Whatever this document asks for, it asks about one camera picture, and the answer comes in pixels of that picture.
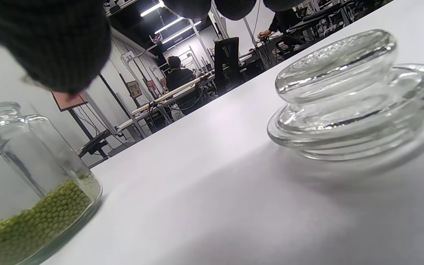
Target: office chair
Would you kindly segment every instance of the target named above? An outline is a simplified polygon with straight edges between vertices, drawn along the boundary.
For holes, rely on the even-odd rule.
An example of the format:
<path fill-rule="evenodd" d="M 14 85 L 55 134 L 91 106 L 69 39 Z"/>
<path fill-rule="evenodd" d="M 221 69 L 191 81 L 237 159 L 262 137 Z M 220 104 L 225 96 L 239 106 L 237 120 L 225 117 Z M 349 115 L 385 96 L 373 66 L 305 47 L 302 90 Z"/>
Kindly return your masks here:
<path fill-rule="evenodd" d="M 243 83 L 239 68 L 239 38 L 229 38 L 215 43 L 215 85 L 217 95 L 222 96 L 227 90 L 236 88 Z M 225 77 L 223 65 L 227 64 Z"/>

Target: workstation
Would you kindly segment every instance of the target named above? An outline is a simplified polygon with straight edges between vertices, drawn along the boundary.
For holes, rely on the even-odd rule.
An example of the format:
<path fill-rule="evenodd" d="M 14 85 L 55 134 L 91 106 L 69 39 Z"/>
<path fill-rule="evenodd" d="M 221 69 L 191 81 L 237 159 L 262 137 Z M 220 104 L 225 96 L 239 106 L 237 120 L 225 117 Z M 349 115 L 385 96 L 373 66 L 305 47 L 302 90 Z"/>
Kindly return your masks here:
<path fill-rule="evenodd" d="M 121 54 L 122 63 L 117 64 L 116 70 L 130 91 L 127 99 L 115 95 L 123 109 L 129 111 L 128 119 L 113 126 L 116 131 L 112 133 L 121 134 L 127 130 L 135 139 L 134 143 L 353 23 L 358 15 L 357 5 L 359 12 L 369 8 L 364 1 L 308 0 L 287 13 L 275 14 L 263 7 L 262 1 L 257 1 L 256 12 L 240 20 L 243 22 L 240 32 L 248 32 L 248 35 L 233 36 L 236 35 L 237 29 L 233 28 L 236 21 L 222 17 L 213 5 L 207 17 L 194 21 L 172 14 L 161 2 L 152 5 L 149 1 L 127 1 L 119 5 L 110 1 L 106 2 L 106 10 L 110 10 L 111 5 L 114 11 L 108 11 L 107 15 L 115 32 L 114 49 Z M 281 29 L 277 28 L 279 20 L 285 25 Z M 260 28 L 268 27 L 263 23 L 271 21 L 276 24 L 271 25 L 273 31 L 258 33 Z M 132 48 L 138 44 L 143 51 Z M 252 46 L 244 52 L 246 44 Z M 148 54 L 153 58 L 150 62 L 153 65 L 142 61 Z M 189 69 L 194 77 L 210 74 L 203 84 L 206 87 L 182 82 L 171 91 L 167 86 L 172 72 L 168 63 L 170 57 L 180 59 L 179 71 Z M 217 73 L 217 66 L 222 71 Z M 181 100 L 189 96 L 193 106 Z"/>

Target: fluorescent light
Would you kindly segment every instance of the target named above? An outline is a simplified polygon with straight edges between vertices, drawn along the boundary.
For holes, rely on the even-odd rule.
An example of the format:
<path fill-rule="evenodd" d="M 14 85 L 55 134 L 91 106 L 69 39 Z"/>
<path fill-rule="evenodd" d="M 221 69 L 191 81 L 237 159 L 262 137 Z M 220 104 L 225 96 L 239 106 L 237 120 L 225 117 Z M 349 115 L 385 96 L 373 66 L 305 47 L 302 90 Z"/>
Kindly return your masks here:
<path fill-rule="evenodd" d="M 194 35 L 195 35 L 195 33 L 194 33 L 193 35 L 190 35 L 189 37 L 187 37 L 187 38 L 183 39 L 182 41 L 178 42 L 177 44 L 175 44 L 175 45 L 173 45 L 173 46 L 169 47 L 169 48 L 168 48 L 168 49 L 166 49 L 166 50 L 170 50 L 171 48 L 175 47 L 176 45 L 180 44 L 180 43 L 181 43 L 181 42 L 183 42 L 184 40 L 187 40 L 187 39 L 189 39 L 190 37 L 192 37 L 192 36 L 194 36 Z"/>
<path fill-rule="evenodd" d="M 202 22 L 202 21 L 199 21 L 199 22 L 194 23 L 194 26 L 199 25 L 201 22 Z M 184 32 L 187 32 L 187 31 L 188 31 L 188 30 L 190 30 L 190 29 L 192 29 L 192 26 L 189 26 L 189 27 L 187 27 L 187 28 L 183 29 L 181 32 L 176 33 L 175 35 L 172 35 L 171 37 L 167 37 L 167 38 L 166 38 L 166 40 L 163 40 L 162 42 L 163 42 L 163 43 L 165 43 L 165 42 L 169 42 L 170 40 L 174 39 L 175 37 L 178 37 L 179 35 L 183 34 Z"/>
<path fill-rule="evenodd" d="M 140 16 L 144 17 L 145 15 L 150 14 L 151 12 L 157 10 L 160 7 L 165 7 L 165 4 L 163 4 L 163 1 L 160 0 L 160 2 L 157 5 L 154 5 L 153 7 L 150 7 L 148 10 L 146 10 L 145 12 L 141 13 Z"/>
<path fill-rule="evenodd" d="M 164 26 L 164 27 L 162 27 L 161 29 L 159 29 L 159 30 L 155 31 L 155 34 L 158 34 L 158 33 L 160 33 L 161 31 L 163 31 L 163 30 L 165 30 L 165 29 L 167 29 L 167 28 L 171 27 L 172 25 L 176 24 L 177 22 L 180 22 L 182 19 L 183 19 L 183 17 L 180 17 L 180 18 L 178 18 L 177 20 L 175 20 L 175 21 L 171 22 L 170 24 L 165 25 L 165 26 Z"/>

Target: white tabletop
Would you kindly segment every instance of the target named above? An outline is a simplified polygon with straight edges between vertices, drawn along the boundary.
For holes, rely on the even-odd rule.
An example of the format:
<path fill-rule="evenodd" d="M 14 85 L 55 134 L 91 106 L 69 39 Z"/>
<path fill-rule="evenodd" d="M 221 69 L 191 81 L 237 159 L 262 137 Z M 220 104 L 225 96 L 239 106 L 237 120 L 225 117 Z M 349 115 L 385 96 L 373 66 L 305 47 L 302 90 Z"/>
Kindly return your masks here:
<path fill-rule="evenodd" d="M 97 215 L 46 265 L 424 265 L 424 153 L 372 177 L 271 142 L 276 74 L 381 28 L 424 63 L 424 1 L 395 0 L 95 167 Z"/>

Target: glass jar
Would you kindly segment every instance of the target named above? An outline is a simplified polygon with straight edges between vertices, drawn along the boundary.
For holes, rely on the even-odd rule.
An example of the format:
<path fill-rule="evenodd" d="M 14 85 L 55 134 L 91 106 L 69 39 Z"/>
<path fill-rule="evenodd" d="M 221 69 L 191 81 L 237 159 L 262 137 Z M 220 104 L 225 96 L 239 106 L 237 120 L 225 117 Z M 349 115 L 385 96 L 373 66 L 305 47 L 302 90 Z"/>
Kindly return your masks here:
<path fill-rule="evenodd" d="M 308 158 L 348 160 L 405 144 L 424 125 L 424 65 L 394 65 L 397 44 L 370 30 L 327 45 L 282 70 L 287 101 L 268 123 L 279 145 Z"/>
<path fill-rule="evenodd" d="M 47 258 L 92 216 L 102 194 L 49 120 L 19 109 L 0 103 L 0 265 Z"/>

